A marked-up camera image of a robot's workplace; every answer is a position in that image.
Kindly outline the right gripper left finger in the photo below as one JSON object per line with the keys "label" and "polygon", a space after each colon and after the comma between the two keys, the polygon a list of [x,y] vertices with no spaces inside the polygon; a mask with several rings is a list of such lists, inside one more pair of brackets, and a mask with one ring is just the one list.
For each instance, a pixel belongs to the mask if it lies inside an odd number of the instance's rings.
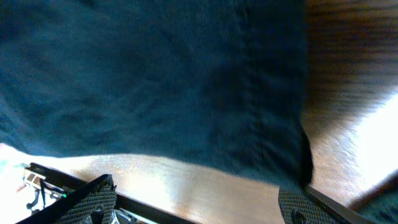
{"label": "right gripper left finger", "polygon": [[17,224],[110,224],[116,201],[113,178],[104,174]]}

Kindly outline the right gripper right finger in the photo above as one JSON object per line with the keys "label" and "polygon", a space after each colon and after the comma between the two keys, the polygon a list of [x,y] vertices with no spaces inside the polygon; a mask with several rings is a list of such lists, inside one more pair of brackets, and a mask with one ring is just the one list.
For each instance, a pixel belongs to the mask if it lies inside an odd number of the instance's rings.
{"label": "right gripper right finger", "polygon": [[278,204],[285,224],[374,224],[311,187],[301,192],[280,188]]}

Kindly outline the navy blue shorts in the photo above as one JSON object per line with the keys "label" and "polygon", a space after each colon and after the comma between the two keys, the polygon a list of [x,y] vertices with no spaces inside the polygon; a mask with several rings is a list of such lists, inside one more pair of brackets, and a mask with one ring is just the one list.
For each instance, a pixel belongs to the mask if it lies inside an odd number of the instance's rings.
{"label": "navy blue shorts", "polygon": [[1,142],[302,190],[306,12],[301,0],[2,1]]}

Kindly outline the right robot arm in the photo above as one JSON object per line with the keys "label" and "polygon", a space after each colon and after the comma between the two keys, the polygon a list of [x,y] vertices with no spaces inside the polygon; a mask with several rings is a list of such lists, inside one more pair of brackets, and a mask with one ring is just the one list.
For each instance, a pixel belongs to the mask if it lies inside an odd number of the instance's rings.
{"label": "right robot arm", "polygon": [[[31,216],[23,223],[188,223],[176,216],[116,193],[111,175],[84,182],[58,170],[31,163],[24,183],[35,199],[27,204]],[[279,190],[278,204],[288,224],[367,224],[370,220],[309,187],[306,192]]]}

